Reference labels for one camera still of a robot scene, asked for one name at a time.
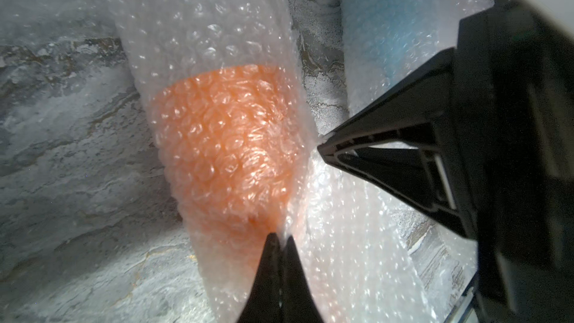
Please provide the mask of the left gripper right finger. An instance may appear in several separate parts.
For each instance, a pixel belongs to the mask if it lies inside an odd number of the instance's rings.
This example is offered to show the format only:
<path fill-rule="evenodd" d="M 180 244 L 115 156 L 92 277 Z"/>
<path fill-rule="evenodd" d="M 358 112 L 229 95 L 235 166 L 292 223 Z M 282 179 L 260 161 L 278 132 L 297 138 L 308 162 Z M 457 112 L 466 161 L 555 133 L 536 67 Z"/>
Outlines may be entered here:
<path fill-rule="evenodd" d="M 281 312 L 283 322 L 323 323 L 313 300 L 294 238 L 290 236 L 281 258 Z"/>

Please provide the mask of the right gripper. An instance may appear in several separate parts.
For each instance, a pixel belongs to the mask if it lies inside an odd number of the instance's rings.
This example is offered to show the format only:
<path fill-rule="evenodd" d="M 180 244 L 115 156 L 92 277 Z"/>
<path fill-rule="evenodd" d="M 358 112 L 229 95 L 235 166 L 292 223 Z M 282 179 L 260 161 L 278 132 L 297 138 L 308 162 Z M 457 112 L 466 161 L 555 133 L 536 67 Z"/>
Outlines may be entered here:
<path fill-rule="evenodd" d="M 324 162 L 471 236 L 456 203 L 454 122 L 478 237 L 478 300 L 498 322 L 573 320 L 573 41 L 497 0 L 446 49 L 327 134 Z M 453 164 L 453 171 L 448 165 Z"/>

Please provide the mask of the blue wine glass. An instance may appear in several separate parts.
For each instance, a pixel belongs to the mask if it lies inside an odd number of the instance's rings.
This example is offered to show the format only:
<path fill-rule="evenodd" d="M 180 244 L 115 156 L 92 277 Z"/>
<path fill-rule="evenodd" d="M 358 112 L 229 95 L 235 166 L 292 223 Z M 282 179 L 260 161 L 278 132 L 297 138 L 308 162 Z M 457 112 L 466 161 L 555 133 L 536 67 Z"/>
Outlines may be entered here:
<path fill-rule="evenodd" d="M 493 0 L 341 0 L 348 110 L 355 115 L 438 52 Z"/>

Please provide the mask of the orange wine glass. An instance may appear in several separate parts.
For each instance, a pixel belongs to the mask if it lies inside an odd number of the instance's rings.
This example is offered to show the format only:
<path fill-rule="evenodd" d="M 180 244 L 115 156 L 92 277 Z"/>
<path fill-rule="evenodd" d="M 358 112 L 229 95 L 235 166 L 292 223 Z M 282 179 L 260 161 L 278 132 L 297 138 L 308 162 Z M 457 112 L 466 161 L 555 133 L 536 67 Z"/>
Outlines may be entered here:
<path fill-rule="evenodd" d="M 325 322 L 438 320 L 390 205 L 318 154 L 286 0 L 107 1 L 216 320 L 270 233 Z"/>

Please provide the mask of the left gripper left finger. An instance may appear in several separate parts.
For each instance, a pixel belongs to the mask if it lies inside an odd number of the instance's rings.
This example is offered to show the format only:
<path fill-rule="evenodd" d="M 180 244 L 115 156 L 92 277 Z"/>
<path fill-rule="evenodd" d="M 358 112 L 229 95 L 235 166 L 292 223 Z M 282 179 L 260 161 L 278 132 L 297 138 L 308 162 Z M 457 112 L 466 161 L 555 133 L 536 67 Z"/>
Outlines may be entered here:
<path fill-rule="evenodd" d="M 268 234 L 251 293 L 237 322 L 281 322 L 281 245 L 276 233 Z"/>

